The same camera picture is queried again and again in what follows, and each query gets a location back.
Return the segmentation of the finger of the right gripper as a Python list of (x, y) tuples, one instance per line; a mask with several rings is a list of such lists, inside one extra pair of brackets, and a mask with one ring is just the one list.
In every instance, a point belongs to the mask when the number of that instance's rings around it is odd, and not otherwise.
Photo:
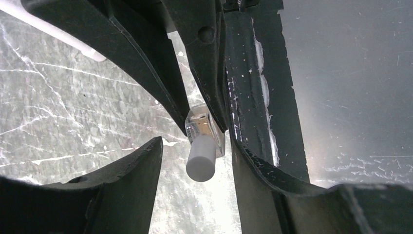
[(22, 6), (121, 68), (185, 131), (189, 104), (166, 32), (121, 0), (24, 0)]
[(191, 73), (219, 129), (228, 129), (225, 89), (226, 24), (220, 0), (164, 0), (186, 50)]

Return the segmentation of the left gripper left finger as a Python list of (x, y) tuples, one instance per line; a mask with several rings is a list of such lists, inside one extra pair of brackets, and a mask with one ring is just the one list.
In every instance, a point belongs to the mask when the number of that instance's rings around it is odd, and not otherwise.
[(163, 141), (67, 183), (0, 178), (3, 234), (146, 234), (156, 197)]

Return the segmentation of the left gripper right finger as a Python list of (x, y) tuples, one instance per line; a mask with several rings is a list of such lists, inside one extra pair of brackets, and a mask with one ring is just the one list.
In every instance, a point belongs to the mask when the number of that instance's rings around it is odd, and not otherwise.
[(244, 234), (410, 234), (411, 184), (339, 184), (295, 178), (259, 158), (230, 134)]

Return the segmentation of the clear nail polish bottle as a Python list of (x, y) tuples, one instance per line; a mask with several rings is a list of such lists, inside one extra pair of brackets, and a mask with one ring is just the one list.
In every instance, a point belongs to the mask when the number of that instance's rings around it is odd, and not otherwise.
[(215, 174), (216, 159), (225, 155), (225, 135), (205, 104), (190, 109), (185, 128), (191, 144), (187, 175), (197, 182), (208, 181)]

